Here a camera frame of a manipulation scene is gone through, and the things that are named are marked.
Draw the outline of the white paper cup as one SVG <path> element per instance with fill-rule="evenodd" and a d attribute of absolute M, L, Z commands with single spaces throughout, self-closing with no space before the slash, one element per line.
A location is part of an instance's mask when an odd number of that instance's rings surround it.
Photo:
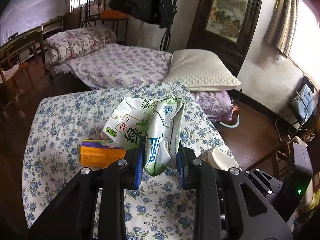
<path fill-rule="evenodd" d="M 213 168 L 228 171 L 230 168 L 238 168 L 241 171 L 241 165 L 234 157 L 223 153 L 219 148 L 210 148 L 201 153 L 198 158 L 210 164 Z"/>

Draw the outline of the white quilted pillow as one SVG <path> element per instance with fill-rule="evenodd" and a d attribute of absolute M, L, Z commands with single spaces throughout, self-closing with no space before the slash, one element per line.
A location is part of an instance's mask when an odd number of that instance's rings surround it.
<path fill-rule="evenodd" d="M 233 90 L 241 85 L 216 54 L 202 49 L 175 51 L 163 82 L 181 82 L 191 92 Z"/>

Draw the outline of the framed landscape painting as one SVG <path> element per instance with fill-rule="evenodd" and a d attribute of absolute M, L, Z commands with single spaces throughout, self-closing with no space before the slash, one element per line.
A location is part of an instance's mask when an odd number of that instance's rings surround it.
<path fill-rule="evenodd" d="M 262 0 L 200 0 L 187 47 L 216 54 L 237 76 L 257 26 Z"/>

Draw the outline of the pink floral rolled quilt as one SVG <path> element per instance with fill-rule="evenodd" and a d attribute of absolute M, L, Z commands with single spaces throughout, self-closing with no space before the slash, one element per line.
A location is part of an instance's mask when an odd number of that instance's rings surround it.
<path fill-rule="evenodd" d="M 70 59 L 85 56 L 116 40 L 115 33 L 103 25 L 59 32 L 44 41 L 47 48 L 45 66 L 52 68 Z"/>

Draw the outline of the purple floral folded bedding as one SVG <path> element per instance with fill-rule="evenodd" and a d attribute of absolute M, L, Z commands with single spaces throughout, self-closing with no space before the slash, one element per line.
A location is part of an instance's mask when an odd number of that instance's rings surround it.
<path fill-rule="evenodd" d="M 212 122 L 231 121 L 233 105 L 228 93 L 217 92 L 192 92 L 195 101 Z"/>

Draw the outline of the orange purple small box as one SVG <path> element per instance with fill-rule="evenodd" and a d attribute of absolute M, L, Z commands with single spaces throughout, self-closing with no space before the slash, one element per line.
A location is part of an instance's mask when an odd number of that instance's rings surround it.
<path fill-rule="evenodd" d="M 106 168 L 123 159 L 125 154 L 126 150 L 112 140 L 84 140 L 80 147 L 80 164 Z"/>

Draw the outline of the black jacket on rack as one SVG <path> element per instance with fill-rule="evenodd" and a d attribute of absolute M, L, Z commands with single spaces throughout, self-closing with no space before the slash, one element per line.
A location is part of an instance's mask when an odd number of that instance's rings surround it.
<path fill-rule="evenodd" d="M 140 21 L 158 25 L 161 29 L 172 24 L 172 0 L 110 0 L 112 10 L 123 12 Z"/>

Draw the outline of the copper coloured pan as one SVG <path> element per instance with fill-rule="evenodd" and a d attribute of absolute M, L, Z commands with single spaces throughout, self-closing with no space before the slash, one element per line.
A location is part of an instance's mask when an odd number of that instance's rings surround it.
<path fill-rule="evenodd" d="M 233 105 L 232 121 L 236 121 L 238 116 L 239 116 L 239 108 L 237 105 Z"/>

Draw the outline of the striped window curtain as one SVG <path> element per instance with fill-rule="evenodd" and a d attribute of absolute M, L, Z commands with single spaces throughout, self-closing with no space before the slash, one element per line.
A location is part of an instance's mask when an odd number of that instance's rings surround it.
<path fill-rule="evenodd" d="M 288 58 L 296 32 L 299 0 L 277 0 L 264 41 Z"/>

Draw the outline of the green tea carton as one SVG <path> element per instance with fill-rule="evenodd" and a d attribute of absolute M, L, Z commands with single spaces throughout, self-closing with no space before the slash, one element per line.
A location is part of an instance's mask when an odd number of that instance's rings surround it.
<path fill-rule="evenodd" d="M 111 114 L 102 132 L 125 150 L 136 148 L 146 136 L 150 116 L 157 102 L 125 97 Z"/>

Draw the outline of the black chair with blue bag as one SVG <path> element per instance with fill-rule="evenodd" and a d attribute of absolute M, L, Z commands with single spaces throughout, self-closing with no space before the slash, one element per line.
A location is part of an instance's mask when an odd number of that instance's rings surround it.
<path fill-rule="evenodd" d="M 315 86 L 307 76 L 304 76 L 300 85 L 295 90 L 291 101 L 284 108 L 282 115 L 276 119 L 275 127 L 279 140 L 281 141 L 280 129 L 287 127 L 288 131 L 291 127 L 296 131 L 306 129 L 309 120 L 313 120 L 316 115 L 315 103 Z"/>

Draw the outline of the teal plastic wash basin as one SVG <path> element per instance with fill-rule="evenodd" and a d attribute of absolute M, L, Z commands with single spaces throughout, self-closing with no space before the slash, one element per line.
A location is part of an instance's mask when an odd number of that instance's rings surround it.
<path fill-rule="evenodd" d="M 216 127 L 219 129 L 224 129 L 224 128 L 237 128 L 240 124 L 240 116 L 236 116 L 235 118 L 233 118 L 231 121 L 227 121 L 227 120 L 221 120 L 220 122 L 216 123 Z"/>

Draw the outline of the crushed white green carton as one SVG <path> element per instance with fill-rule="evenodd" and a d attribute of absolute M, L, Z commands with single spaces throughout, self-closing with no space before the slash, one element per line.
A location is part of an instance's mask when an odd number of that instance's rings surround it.
<path fill-rule="evenodd" d="M 159 176 L 176 167 L 185 101 L 172 96 L 154 105 L 145 141 L 144 170 Z"/>

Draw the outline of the purple floral bed sheet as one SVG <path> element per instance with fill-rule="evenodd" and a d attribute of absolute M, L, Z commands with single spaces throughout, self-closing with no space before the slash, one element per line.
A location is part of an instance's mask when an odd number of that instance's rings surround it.
<path fill-rule="evenodd" d="M 72 73 L 91 89 L 160 83 L 168 74 L 171 53 L 109 43 L 88 55 L 50 67 L 54 74 Z"/>

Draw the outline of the wooden bedside chair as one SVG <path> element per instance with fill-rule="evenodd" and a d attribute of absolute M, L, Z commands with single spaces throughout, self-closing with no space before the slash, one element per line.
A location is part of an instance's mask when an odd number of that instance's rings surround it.
<path fill-rule="evenodd" d="M 30 87 L 34 87 L 31 78 L 28 62 L 21 61 L 20 55 L 32 49 L 35 61 L 44 61 L 45 48 L 43 39 L 43 26 L 37 26 L 22 34 L 10 39 L 6 44 L 1 46 L 1 85 L 5 87 L 9 102 L 4 106 L 1 105 L 1 111 L 5 118 L 8 118 L 7 108 L 13 105 L 20 118 L 24 118 L 25 114 L 21 110 L 18 98 L 23 91 L 19 88 L 16 76 L 18 73 L 25 71 L 30 82 Z"/>

